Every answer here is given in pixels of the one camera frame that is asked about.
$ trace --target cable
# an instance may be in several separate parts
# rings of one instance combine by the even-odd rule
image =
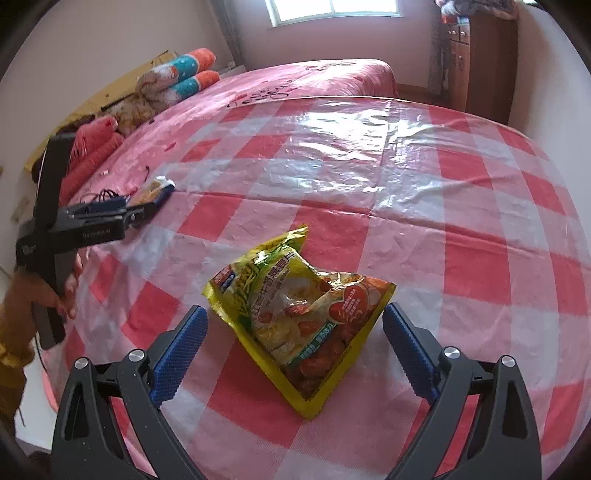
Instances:
[[[27,428],[27,424],[25,423],[25,417],[23,417],[23,416],[22,416],[22,410],[21,410],[21,407],[18,407],[18,408],[17,408],[17,412],[18,412],[18,414],[21,416],[21,423],[22,423],[22,426],[23,426],[23,427],[25,427],[25,428]]]
[[[37,335],[35,335],[35,348],[37,349],[37,355],[39,356],[39,361],[41,362],[41,366],[43,367],[43,370],[45,371],[45,373],[48,374],[47,367],[45,366],[45,363],[43,362],[43,358],[41,357],[41,349],[39,348],[39,340],[37,340]]]
[[[92,195],[92,200],[88,203],[92,202],[104,202],[105,200],[113,199],[116,197],[120,197],[116,191],[111,189],[102,189],[99,193],[85,193],[82,197],[80,197],[80,201],[84,203],[84,199],[88,196]]]

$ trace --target blue rubber gripper pad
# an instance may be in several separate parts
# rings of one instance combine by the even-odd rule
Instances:
[[[150,398],[156,408],[172,400],[206,335],[207,311],[199,307],[152,370]]]
[[[394,305],[384,309],[382,324],[415,394],[433,405],[440,395],[433,362]]]

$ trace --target wooden wardrobe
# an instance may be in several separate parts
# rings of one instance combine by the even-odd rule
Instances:
[[[450,107],[507,124],[517,75],[517,22],[476,14],[443,28]]]

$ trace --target small package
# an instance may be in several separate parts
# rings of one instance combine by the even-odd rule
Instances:
[[[160,202],[165,201],[170,197],[170,193],[174,191],[174,182],[168,178],[160,175],[150,183],[142,187],[141,190],[137,191],[134,196],[128,201],[128,206],[133,207],[136,205],[144,205],[146,203],[155,202],[160,205]]]
[[[316,270],[299,254],[307,230],[250,250],[203,294],[287,401],[311,419],[359,355],[395,285]]]

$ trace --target plastic sheet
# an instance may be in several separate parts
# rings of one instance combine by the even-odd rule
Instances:
[[[151,224],[90,250],[78,319],[47,356],[56,395],[77,357],[110,361],[148,346],[191,304],[207,305],[200,292],[224,265],[306,223],[312,265],[392,281],[412,321],[442,345],[517,359],[545,476],[556,468],[591,414],[591,258],[535,143],[388,99],[257,103],[207,120],[195,107],[171,110],[85,187],[137,188],[148,165],[177,190]],[[384,478],[426,414],[380,320],[321,414],[304,421],[213,316],[162,410],[209,478],[244,480]],[[443,470],[460,450],[454,442]]]

